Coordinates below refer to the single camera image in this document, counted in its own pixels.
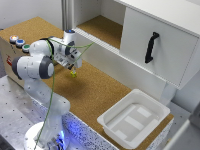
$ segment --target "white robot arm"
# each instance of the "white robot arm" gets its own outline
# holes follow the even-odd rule
[[[65,31],[63,39],[50,38],[49,42],[52,52],[45,40],[32,43],[29,50],[30,56],[15,58],[12,62],[12,69],[19,79],[25,81],[24,90],[29,96],[48,107],[51,98],[51,89],[41,79],[49,79],[53,75],[54,65],[51,59],[52,54],[59,64],[70,69],[72,66],[75,68],[81,67],[82,59],[80,58],[81,53],[72,47],[75,46],[75,32],[73,30]],[[48,143],[52,142],[53,139],[57,139],[58,135],[61,135],[63,130],[62,115],[68,113],[69,109],[69,101],[53,93],[51,111],[44,125],[36,150],[56,149],[55,146],[50,148]]]

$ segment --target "cork surface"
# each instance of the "cork surface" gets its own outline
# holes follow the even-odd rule
[[[63,31],[43,19],[36,17],[0,31],[0,36],[7,41],[14,34],[23,38],[28,44],[31,44],[40,38],[52,35],[62,37]],[[72,113],[119,149],[123,149],[104,133],[102,126],[97,122],[97,118],[127,95],[131,89],[85,61],[83,61],[83,66],[77,69],[77,76],[77,78],[72,78],[69,70],[64,69],[60,65],[56,65],[54,91],[70,101],[70,111]],[[44,82],[48,86],[52,86],[52,78],[44,80]],[[172,118],[172,115],[167,116],[137,150],[146,149]]]
[[[120,49],[123,29],[122,25],[115,23],[103,16],[98,16],[78,25],[78,28]]]

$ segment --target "white plastic bin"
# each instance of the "white plastic bin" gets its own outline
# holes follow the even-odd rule
[[[170,109],[135,89],[97,121],[105,133],[126,149],[137,148],[170,113]]]

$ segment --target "cabinet handle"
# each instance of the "cabinet handle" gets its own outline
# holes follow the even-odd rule
[[[153,60],[153,57],[151,57],[153,45],[154,45],[154,40],[159,37],[159,34],[156,32],[153,32],[153,36],[149,40],[148,48],[147,48],[147,53],[145,56],[145,63],[148,64],[150,61]]]

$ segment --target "white cabinet door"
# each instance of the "white cabinet door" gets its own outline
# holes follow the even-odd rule
[[[159,37],[154,40],[153,60],[146,64],[145,56],[153,32]],[[120,54],[179,86],[197,40],[191,34],[127,8]]]

